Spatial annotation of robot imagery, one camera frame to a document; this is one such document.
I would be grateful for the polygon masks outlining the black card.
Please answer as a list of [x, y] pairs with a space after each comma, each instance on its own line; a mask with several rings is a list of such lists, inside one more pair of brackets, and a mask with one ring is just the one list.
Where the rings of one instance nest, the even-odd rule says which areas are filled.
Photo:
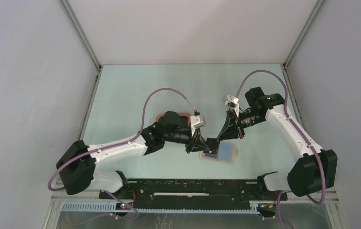
[[217, 138], [207, 138], [206, 139], [207, 151], [205, 151], [205, 153], [217, 154], [220, 142], [221, 141], [218, 140]]

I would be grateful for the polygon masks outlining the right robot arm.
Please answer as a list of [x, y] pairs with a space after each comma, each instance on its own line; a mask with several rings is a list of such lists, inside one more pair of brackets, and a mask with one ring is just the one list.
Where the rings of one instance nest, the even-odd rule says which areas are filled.
[[223, 98], [228, 108], [226, 120], [217, 136], [218, 141], [242, 139], [244, 130], [259, 123], [269, 123], [284, 140], [295, 164], [288, 173], [271, 172], [259, 176], [256, 194], [269, 199], [275, 191], [291, 191], [298, 197], [308, 196], [334, 186], [337, 154], [316, 143], [291, 114], [280, 94], [264, 94], [260, 87], [245, 93], [249, 104], [240, 110], [239, 99], [232, 95]]

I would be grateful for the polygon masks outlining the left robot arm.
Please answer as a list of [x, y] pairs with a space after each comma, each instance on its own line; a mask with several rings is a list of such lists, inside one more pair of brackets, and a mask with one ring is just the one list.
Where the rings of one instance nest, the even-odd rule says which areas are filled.
[[83, 140], [71, 144], [56, 163], [63, 190], [75, 195], [84, 190], [103, 190], [116, 198], [125, 198], [129, 192], [123, 172], [112, 164], [130, 157], [146, 156], [164, 148], [166, 142], [183, 144], [185, 151], [212, 153], [200, 128], [205, 125], [203, 116], [167, 111], [152, 125], [123, 140], [86, 145]]

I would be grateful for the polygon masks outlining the grey card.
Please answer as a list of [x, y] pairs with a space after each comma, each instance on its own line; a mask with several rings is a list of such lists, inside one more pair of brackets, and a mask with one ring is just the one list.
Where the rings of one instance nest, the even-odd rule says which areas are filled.
[[205, 152], [203, 152], [202, 158], [204, 158], [204, 159], [210, 159], [210, 160], [217, 160], [217, 159], [218, 159], [218, 155], [217, 155], [217, 154], [214, 154], [214, 153], [205, 153]]

